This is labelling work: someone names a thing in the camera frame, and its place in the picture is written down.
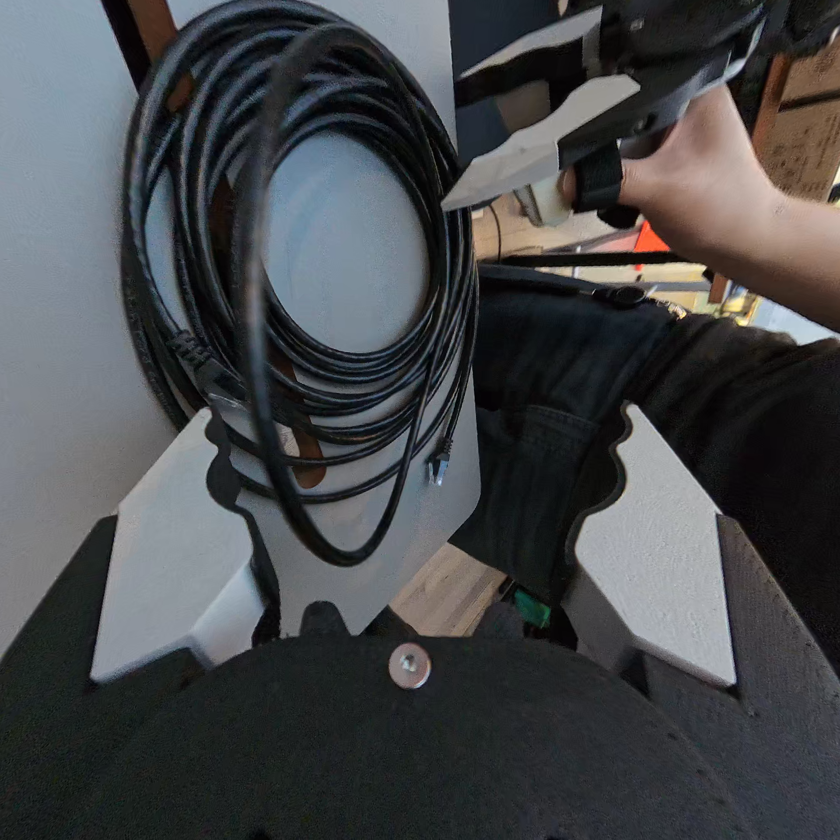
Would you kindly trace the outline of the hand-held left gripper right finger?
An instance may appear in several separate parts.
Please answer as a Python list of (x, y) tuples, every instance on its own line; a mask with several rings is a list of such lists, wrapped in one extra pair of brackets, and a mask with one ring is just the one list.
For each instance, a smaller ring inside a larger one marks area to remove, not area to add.
[(570, 533), (563, 608), (583, 655), (619, 674), (651, 655), (717, 688), (737, 681), (720, 510), (641, 409), (609, 448), (616, 483)]

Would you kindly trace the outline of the person's right hand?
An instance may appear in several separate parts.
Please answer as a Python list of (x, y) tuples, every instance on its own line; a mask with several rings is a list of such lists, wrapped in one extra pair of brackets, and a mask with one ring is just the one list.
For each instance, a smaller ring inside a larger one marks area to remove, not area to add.
[(654, 153), (622, 159), (616, 203), (677, 254), (721, 270), (756, 252), (780, 198), (723, 85), (695, 98)]

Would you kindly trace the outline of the brown cardboard box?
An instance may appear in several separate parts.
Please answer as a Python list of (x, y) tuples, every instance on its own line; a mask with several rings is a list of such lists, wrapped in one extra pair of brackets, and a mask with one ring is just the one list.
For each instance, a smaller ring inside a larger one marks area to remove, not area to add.
[(782, 103), (832, 99), (839, 96), (839, 36), (812, 57), (791, 65)]
[(780, 111), (759, 161), (784, 193), (824, 203), (839, 166), (839, 100)]

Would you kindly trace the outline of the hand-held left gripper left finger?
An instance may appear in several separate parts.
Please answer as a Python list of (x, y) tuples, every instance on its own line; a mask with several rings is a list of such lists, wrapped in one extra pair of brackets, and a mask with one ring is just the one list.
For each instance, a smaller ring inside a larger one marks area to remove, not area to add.
[(117, 510), (91, 679), (178, 650), (211, 669), (280, 633), (277, 574), (221, 416), (196, 413)]

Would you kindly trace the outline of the black key fob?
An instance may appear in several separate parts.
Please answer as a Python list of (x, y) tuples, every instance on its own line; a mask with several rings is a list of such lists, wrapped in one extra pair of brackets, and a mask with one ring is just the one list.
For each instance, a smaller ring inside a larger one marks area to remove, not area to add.
[(632, 310), (651, 303), (646, 290), (635, 285), (598, 287), (591, 296), (594, 300), (619, 311)]

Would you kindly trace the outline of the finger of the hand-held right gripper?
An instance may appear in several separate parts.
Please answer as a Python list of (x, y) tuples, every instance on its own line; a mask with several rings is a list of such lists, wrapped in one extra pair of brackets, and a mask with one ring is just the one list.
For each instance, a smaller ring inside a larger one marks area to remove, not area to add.
[(574, 89), (548, 117), (512, 134), (495, 150), (474, 158), (441, 202), (445, 212), (557, 175), (558, 142), (640, 91), (626, 75), (598, 77)]
[(524, 35), (455, 80), (458, 109), (545, 82), (573, 89), (601, 74), (603, 7), (592, 7)]

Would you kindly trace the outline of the person's dark clothing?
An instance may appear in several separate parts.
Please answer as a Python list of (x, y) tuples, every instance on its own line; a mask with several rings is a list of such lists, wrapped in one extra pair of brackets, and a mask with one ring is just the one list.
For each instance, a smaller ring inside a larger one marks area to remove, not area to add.
[(481, 491), (453, 544), (557, 606), (572, 524), (614, 487), (609, 448), (630, 402), (739, 523), (838, 670), (838, 341), (653, 302), (619, 311), (596, 288), (479, 268)]

